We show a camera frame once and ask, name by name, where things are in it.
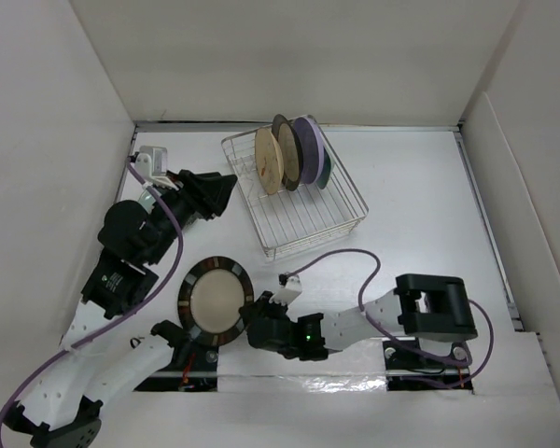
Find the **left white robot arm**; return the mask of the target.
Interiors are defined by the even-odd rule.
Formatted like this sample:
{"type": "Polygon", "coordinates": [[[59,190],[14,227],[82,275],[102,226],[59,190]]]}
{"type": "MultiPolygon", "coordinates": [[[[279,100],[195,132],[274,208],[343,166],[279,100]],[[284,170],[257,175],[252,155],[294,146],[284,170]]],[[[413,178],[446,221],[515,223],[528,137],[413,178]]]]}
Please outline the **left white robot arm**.
{"type": "Polygon", "coordinates": [[[103,249],[81,290],[59,350],[33,371],[0,411],[3,429],[27,434],[34,447],[87,447],[101,428],[101,413],[118,392],[133,389],[160,367],[179,370],[189,361],[186,337],[176,324],[157,325],[147,346],[114,376],[99,383],[99,367],[119,326],[154,301],[174,277],[184,251],[183,230],[226,210],[236,175],[182,170],[143,178],[129,170],[153,199],[114,203],[97,239],[103,249]]]}

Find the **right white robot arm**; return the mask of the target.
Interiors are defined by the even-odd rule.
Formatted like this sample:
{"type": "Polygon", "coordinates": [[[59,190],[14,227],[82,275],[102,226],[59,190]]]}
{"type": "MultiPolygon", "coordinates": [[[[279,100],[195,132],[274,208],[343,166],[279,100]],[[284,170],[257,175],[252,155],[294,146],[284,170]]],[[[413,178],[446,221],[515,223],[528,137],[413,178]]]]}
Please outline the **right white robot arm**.
{"type": "Polygon", "coordinates": [[[408,273],[396,287],[361,306],[336,313],[304,315],[292,321],[288,306],[302,293],[301,281],[285,279],[280,289],[240,308],[251,347],[286,359],[321,361],[374,337],[408,336],[413,356],[433,367],[446,347],[477,337],[464,281],[458,277],[408,273]]]}

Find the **striped rim beige plate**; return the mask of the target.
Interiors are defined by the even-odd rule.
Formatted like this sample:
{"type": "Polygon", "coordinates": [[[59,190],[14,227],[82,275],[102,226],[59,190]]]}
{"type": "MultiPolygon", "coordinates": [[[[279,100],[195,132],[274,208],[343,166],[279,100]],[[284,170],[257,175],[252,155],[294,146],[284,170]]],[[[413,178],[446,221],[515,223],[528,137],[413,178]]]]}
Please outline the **striped rim beige plate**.
{"type": "Polygon", "coordinates": [[[205,347],[220,347],[245,331],[240,309],[254,301],[251,279],[234,259],[199,261],[184,277],[177,297],[181,327],[205,347]]]}

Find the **beige bird pattern plate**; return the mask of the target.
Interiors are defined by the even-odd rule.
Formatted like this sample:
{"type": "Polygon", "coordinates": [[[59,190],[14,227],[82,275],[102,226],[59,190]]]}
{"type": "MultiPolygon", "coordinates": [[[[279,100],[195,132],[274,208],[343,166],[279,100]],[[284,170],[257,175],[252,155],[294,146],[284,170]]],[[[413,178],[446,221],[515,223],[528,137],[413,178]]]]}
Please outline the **beige bird pattern plate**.
{"type": "Polygon", "coordinates": [[[267,195],[274,195],[284,177],[281,148],[269,128],[259,128],[255,133],[255,161],[259,181],[267,195]]]}

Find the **purple round plate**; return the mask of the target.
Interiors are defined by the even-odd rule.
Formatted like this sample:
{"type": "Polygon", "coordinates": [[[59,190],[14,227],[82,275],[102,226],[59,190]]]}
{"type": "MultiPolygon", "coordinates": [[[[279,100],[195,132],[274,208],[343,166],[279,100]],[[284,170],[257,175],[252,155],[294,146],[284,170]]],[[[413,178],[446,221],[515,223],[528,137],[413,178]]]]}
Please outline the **purple round plate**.
{"type": "Polygon", "coordinates": [[[303,155],[301,181],[314,184],[324,167],[324,144],[320,129],[308,117],[298,117],[293,121],[293,129],[299,138],[303,155]]]}

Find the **rectangular light green plate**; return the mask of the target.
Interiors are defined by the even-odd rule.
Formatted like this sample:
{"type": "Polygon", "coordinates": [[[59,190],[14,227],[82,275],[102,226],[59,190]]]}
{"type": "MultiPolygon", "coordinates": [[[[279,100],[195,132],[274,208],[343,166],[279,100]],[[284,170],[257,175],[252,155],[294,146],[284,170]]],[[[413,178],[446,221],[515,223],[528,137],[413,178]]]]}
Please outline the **rectangular light green plate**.
{"type": "Polygon", "coordinates": [[[324,163],[321,175],[316,180],[315,184],[319,189],[325,189],[329,183],[329,179],[333,169],[333,160],[326,149],[324,149],[324,163]]]}

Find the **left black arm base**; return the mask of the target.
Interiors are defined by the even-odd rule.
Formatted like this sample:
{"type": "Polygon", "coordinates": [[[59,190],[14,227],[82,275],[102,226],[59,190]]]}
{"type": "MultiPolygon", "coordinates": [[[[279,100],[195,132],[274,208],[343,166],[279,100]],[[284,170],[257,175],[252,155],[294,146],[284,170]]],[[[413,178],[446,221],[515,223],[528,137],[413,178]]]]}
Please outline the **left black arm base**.
{"type": "Polygon", "coordinates": [[[169,365],[151,374],[136,392],[217,391],[218,348],[196,343],[174,351],[169,365]]]}

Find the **round light green plate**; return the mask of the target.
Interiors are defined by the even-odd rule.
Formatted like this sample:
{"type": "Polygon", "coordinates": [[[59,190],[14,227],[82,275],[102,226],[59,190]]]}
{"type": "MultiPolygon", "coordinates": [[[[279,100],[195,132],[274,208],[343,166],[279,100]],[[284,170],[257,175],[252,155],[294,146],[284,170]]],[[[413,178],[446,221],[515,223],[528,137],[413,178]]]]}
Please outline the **round light green plate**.
{"type": "Polygon", "coordinates": [[[141,193],[137,202],[148,212],[150,213],[156,203],[156,199],[153,195],[147,191],[146,189],[141,193]]]}

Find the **brown rimmed deep plate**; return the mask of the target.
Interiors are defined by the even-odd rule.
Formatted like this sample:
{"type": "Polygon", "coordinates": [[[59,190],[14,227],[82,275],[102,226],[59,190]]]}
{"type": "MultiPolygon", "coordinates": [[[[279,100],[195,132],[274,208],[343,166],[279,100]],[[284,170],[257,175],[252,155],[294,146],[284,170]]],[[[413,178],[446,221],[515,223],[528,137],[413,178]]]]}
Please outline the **brown rimmed deep plate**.
{"type": "Polygon", "coordinates": [[[284,163],[282,183],[286,190],[295,191],[301,182],[303,168],[301,142],[292,124],[281,114],[273,118],[272,133],[282,153],[284,163]]]}

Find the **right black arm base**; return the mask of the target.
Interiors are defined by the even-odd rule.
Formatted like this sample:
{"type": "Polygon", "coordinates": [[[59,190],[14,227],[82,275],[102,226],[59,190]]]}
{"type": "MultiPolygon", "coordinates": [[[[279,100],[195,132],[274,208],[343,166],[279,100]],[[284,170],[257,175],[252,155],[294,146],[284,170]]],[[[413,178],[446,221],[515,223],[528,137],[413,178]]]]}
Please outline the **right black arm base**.
{"type": "Polygon", "coordinates": [[[444,385],[464,381],[463,384],[457,385],[455,389],[473,390],[468,369],[461,369],[435,359],[421,357],[410,350],[399,347],[387,338],[383,339],[383,349],[386,388],[390,392],[439,390],[434,384],[419,381],[419,378],[444,385]]]}

